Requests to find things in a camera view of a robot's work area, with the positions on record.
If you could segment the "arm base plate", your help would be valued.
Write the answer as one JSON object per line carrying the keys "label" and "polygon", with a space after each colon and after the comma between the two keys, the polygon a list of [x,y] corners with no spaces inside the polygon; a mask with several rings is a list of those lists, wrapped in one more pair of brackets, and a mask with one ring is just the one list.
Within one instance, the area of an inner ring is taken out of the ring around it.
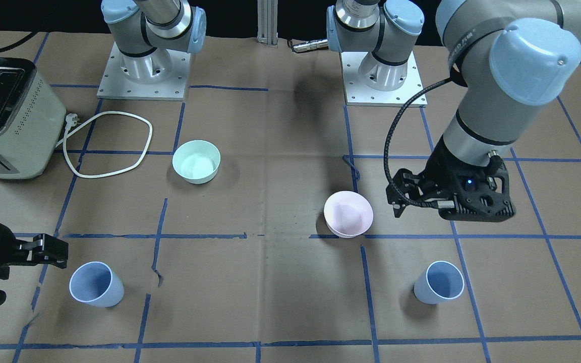
{"label": "arm base plate", "polygon": [[406,64],[377,64],[365,51],[340,54],[346,104],[354,106],[402,106],[423,89],[413,53]]}
{"label": "arm base plate", "polygon": [[100,81],[97,96],[115,100],[184,101],[193,55],[157,48],[141,57],[130,57],[116,44]]}

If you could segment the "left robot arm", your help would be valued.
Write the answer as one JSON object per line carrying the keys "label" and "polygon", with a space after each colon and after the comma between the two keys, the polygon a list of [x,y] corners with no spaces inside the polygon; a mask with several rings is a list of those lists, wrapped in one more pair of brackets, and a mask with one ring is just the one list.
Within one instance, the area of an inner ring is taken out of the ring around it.
{"label": "left robot arm", "polygon": [[[441,1],[435,23],[449,76],[404,101],[389,127],[387,202],[396,218],[412,205],[445,220],[507,220],[516,209],[502,156],[581,65],[581,1]],[[467,91],[426,167],[392,174],[390,141],[406,108],[450,82]]]}

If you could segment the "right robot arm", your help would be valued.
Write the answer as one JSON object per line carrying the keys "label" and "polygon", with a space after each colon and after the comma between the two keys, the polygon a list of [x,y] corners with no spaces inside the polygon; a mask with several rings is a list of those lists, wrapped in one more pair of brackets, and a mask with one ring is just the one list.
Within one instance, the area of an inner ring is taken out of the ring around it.
{"label": "right robot arm", "polygon": [[[207,14],[187,1],[103,1],[114,46],[97,96],[124,100],[183,100],[191,55],[201,51]],[[0,57],[0,179],[44,172],[56,148],[67,155],[77,117],[28,59]],[[0,223],[0,279],[10,266],[67,266],[66,241],[39,234],[21,240]],[[0,305],[6,301],[0,290]]]}

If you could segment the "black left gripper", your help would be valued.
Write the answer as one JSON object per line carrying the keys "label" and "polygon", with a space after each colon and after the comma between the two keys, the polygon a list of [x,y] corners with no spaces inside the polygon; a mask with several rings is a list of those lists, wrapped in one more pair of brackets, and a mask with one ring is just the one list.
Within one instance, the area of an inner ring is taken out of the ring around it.
{"label": "black left gripper", "polygon": [[438,210],[445,220],[500,222],[516,214],[509,194],[509,174],[496,151],[487,154],[486,166],[467,164],[442,141],[420,174],[401,168],[396,174],[385,163],[387,202],[400,218],[410,205]]}

